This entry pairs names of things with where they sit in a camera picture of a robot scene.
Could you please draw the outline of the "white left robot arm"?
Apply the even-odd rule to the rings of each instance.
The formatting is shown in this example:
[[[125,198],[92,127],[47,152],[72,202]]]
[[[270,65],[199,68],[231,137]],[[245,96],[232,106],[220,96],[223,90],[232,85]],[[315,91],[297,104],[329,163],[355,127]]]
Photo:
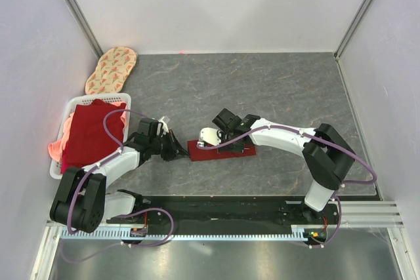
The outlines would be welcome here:
[[[161,136],[134,132],[123,147],[111,155],[92,165],[69,167],[64,171],[51,205],[50,219],[66,225],[70,234],[92,233],[101,221],[120,214],[130,223],[139,222],[144,216],[144,207],[136,202],[136,194],[107,197],[106,188],[154,155],[172,161],[190,154],[171,130]]]

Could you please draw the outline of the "red cloth napkin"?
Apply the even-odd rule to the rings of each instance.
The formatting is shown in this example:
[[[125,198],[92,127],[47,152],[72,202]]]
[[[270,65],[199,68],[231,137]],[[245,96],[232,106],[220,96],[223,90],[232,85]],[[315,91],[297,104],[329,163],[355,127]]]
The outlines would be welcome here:
[[[189,140],[188,151],[190,154],[190,160],[196,161],[212,161],[218,159],[230,159],[237,157],[249,157],[257,154],[256,148],[253,145],[246,145],[247,151],[243,153],[232,153],[232,152],[218,152],[218,150],[203,150],[197,147],[197,140]]]

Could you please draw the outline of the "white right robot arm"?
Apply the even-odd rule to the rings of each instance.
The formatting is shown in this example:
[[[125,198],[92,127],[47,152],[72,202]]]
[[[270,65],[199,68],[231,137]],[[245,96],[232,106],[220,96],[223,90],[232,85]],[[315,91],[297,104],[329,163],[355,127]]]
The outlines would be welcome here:
[[[302,157],[312,176],[312,183],[300,208],[305,222],[316,223],[324,216],[324,208],[339,189],[353,166],[354,151],[331,126],[299,128],[273,123],[255,115],[245,119],[214,119],[222,142],[244,135],[245,142],[293,153]]]

